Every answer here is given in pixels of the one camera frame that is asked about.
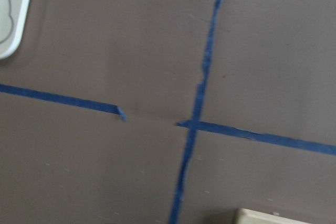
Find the wooden cutting board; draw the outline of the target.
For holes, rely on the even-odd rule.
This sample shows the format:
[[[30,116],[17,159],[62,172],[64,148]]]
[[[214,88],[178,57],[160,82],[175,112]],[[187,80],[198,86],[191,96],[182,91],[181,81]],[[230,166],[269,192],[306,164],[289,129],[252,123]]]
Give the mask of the wooden cutting board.
[[[278,212],[264,213],[260,211],[254,211],[245,208],[239,208],[235,214],[233,223],[236,224],[248,224],[248,223],[335,223],[335,219],[321,219],[321,218],[299,218],[299,217],[284,217]]]

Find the white tray with bear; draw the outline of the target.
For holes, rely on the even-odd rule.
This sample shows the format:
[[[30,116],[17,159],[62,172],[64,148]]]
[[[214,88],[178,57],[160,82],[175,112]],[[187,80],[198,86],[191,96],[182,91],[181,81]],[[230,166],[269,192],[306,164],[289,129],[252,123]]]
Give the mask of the white tray with bear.
[[[11,56],[22,40],[30,0],[1,0],[1,59]]]

